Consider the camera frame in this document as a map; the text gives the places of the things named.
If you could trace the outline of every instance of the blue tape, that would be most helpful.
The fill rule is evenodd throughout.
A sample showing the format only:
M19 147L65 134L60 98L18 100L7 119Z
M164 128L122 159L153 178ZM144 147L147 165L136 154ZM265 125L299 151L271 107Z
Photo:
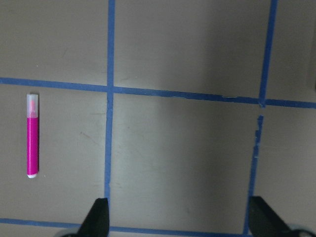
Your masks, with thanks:
M47 81L47 80L0 78L0 84L25 85L25 86L38 86L38 87L58 88L58 89L107 92L107 86L105 86L105 85L90 85L90 84L80 84L80 83L70 83L70 82L60 82L60 81Z
M315 102L303 102L303 101L291 101L291 100L267 99L266 100L266 105L316 109L316 103Z
M259 148L260 148L260 141L261 141L261 133L262 133L262 126L263 126L263 115L258 117L258 130L255 133L255 145L253 147L252 153L252 161L251 161L251 170L250 170L250 179L249 179L249 187L248 187L248 197L247 197L247 206L246 206L246 214L245 214L245 222L243 226L243 234L246 235L249 232L248 227L248 211L249 211L249 198L254 194L255 182L256 182L256 174L257 174L257 165L258 165L258 158L259 158Z
M265 107L265 102L266 102L269 65L270 65L270 58L271 58L271 49L272 49L272 43L273 43L273 34L274 34L274 28L275 28L275 22L276 22L276 15L277 15L277 0L271 0L265 55L263 59L261 84L260 84L260 92L259 92L259 105L261 106L261 108Z
M28 221L19 219L0 218L2 224L24 225L24 226L42 226L42 227L57 227L57 228L77 228L80 224L48 222L48 221Z
M155 229L139 229L126 227L110 227L113 232L139 233L139 234L156 234L156 235L171 235L171 236L195 236L195 237L251 237L249 235L239 234L222 234L222 233L207 233L207 232L190 232L190 231L169 231Z
M245 104L258 104L257 98L250 97L225 97L222 95L202 94L193 92L168 91L168 90L153 90L153 89L139 89L127 87L114 87L114 93L131 94L131 95L147 95L147 96L161 96L161 97L178 97L193 100L209 100L222 101Z
M104 196L108 198L110 207L111 157L112 157L112 128L113 128L113 86L114 86L114 25L115 0L109 0L108 7L108 64L107 64L107 121L105 142L105 174Z

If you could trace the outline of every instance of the pen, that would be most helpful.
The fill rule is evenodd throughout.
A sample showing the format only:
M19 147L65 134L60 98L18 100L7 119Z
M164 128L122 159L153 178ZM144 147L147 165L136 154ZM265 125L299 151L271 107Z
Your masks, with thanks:
M27 175L35 178L39 172L39 96L27 94Z

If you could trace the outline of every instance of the marker cap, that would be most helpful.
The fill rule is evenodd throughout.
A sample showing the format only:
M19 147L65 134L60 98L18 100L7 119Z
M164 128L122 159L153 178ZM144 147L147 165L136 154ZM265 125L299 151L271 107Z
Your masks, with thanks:
M39 116L39 96L36 94L27 94L27 117L37 118Z

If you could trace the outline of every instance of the marker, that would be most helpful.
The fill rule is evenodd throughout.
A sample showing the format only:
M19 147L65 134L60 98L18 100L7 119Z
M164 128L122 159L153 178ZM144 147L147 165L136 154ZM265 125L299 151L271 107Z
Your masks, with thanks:
M27 94L27 175L35 178L39 172L39 96Z

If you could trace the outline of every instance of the blue line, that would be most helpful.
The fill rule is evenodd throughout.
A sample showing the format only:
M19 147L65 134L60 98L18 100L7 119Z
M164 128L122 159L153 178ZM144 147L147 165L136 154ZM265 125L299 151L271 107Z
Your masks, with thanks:
M24 226L42 226L42 227L57 227L57 228L77 228L80 224L48 222L48 221L28 221L19 219L0 218L2 224L24 225Z
M303 102L303 101L291 101L291 100L267 99L266 100L266 105L316 109L316 103L315 102Z
M168 90L139 89L139 88L127 88L127 87L117 87L117 86L114 87L114 93L161 96L161 97L178 97L178 98L193 99L193 100L209 100L209 101L222 101L222 102L233 102L233 103L258 104L258 99L251 98L251 97L225 97L222 95L213 95L213 94L168 91Z
M252 153L252 161L251 161L251 170L250 170L250 179L249 179L249 188L248 188L248 197L247 197L247 206L246 206L246 214L245 214L245 222L243 226L243 234L248 234L248 210L249 210L249 199L254 194L255 182L256 182L256 174L257 174L257 164L259 158L259 148L260 148L260 140L263 126L263 115L258 117L258 130L255 133L255 145L253 147Z
M265 55L264 55L263 66L262 66L261 84L260 84L260 93L259 93L259 105L261 106L261 108L265 107L265 101L266 101L269 64L270 64L276 15L277 15L277 0L271 0Z
M107 121L105 142L105 174L104 196L108 198L110 207L111 157L112 157L112 128L113 128L113 86L114 86L114 24L115 0L109 0L108 7L108 64L107 64Z
M0 84L38 86L38 87L47 87L47 88L97 91L97 92L107 91L107 87L105 85L90 85L90 84L60 82L60 81L30 80L30 79L17 79L17 78L0 78Z
M126 233L140 233L140 234L171 235L171 236L194 236L194 237L251 237L249 235L240 235L240 234L170 231L170 230L140 229L140 228L126 228L126 227L110 227L110 231L126 232Z

